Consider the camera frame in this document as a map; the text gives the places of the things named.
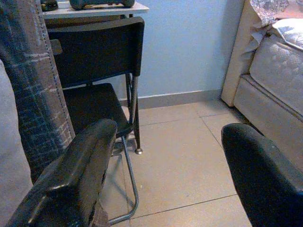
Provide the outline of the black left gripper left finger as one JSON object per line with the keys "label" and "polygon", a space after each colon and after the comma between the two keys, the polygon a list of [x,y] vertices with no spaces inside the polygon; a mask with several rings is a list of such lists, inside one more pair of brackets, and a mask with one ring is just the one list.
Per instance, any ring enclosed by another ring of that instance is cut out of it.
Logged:
{"label": "black left gripper left finger", "polygon": [[117,124],[101,119],[72,140],[47,166],[7,223],[8,227],[108,227],[99,198]]}

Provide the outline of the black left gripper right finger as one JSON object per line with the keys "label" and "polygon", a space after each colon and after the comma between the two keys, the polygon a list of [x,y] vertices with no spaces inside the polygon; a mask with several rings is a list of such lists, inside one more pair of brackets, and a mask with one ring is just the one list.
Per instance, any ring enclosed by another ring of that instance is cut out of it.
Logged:
{"label": "black left gripper right finger", "polygon": [[251,225],[301,227],[302,170],[250,125],[227,124],[221,135],[232,180]]}

